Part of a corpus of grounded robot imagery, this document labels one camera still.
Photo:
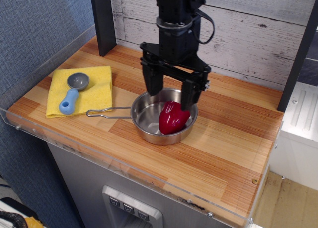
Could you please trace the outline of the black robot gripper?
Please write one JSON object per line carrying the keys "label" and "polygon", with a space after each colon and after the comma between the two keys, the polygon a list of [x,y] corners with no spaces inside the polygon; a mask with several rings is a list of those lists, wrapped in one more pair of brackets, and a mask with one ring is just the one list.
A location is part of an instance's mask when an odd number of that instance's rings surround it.
{"label": "black robot gripper", "polygon": [[200,27],[185,30],[159,30],[159,43],[142,43],[142,70],[147,92],[157,95],[163,89],[163,76],[167,75],[183,82],[181,88],[181,110],[188,111],[199,100],[201,91],[206,91],[211,71],[198,55]]}

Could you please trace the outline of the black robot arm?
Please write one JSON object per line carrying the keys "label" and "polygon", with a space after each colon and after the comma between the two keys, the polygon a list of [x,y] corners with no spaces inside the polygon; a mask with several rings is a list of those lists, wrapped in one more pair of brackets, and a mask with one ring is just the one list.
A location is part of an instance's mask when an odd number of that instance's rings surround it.
{"label": "black robot arm", "polygon": [[213,19],[199,8],[205,0],[156,0],[159,15],[159,43],[142,43],[141,64],[149,95],[163,90],[163,77],[169,76],[182,82],[181,109],[189,110],[199,100],[200,94],[210,86],[208,74],[211,67],[198,55],[201,19]]}

